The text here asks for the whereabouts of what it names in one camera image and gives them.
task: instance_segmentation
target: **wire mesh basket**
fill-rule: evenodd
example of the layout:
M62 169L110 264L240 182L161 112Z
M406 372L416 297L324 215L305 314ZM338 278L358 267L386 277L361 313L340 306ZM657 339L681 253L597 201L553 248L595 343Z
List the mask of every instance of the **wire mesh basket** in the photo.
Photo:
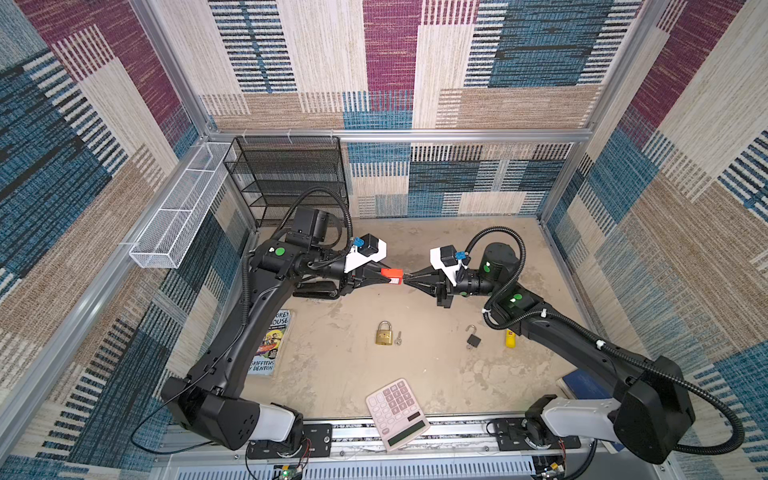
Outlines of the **wire mesh basket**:
M230 144L207 142L197 153L163 204L131 248L141 268L178 268L187 254L214 198L227 178L225 157Z

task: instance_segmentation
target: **yellow object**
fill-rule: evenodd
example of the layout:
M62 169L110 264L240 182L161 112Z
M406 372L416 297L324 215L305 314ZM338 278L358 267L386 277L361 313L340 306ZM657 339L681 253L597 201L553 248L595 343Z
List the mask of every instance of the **yellow object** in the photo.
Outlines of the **yellow object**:
M512 332L510 329L507 329L507 348L515 348L515 332Z

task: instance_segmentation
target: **floor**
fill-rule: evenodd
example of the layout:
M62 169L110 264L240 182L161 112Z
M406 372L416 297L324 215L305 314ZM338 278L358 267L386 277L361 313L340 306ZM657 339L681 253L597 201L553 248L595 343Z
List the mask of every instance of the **floor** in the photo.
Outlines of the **floor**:
M429 265L429 249L453 243L463 250L482 228L516 230L528 252L521 283L563 314L584 323L550 254L536 219L482 217L446 220L355 220L355 235L372 233L387 242L385 263L412 272ZM262 238L270 234L262 232ZM477 268L485 245L514 241L503 233L484 237L473 249ZM307 418L368 415L365 397L386 383L406 378L428 414L527 409L574 367L525 338L505 346L505 332L483 323L484 297L454 298L451 309L405 285L375 285L336 301L291 298L293 318L285 350L271 378L250 376L242 397L275 402ZM401 346L374 343L379 322L402 332ZM482 341L465 348L469 325Z

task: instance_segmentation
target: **wire mesh shelf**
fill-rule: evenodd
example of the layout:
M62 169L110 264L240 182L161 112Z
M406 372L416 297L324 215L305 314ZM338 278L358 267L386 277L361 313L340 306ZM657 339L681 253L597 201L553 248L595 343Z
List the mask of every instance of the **wire mesh shelf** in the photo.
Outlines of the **wire mesh shelf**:
M178 268L227 177L230 144L207 142L190 161L131 248L141 268Z
M224 165L260 226L277 225L311 187L338 192L349 207L337 137L236 137ZM322 192L309 195L302 205L343 216Z

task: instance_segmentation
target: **pink calculator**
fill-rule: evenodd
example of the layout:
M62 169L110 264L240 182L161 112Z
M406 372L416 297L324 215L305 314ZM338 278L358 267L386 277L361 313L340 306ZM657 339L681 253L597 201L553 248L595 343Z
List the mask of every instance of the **pink calculator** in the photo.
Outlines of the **pink calculator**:
M399 449L429 429L429 422L406 379L395 380L366 398L387 452Z

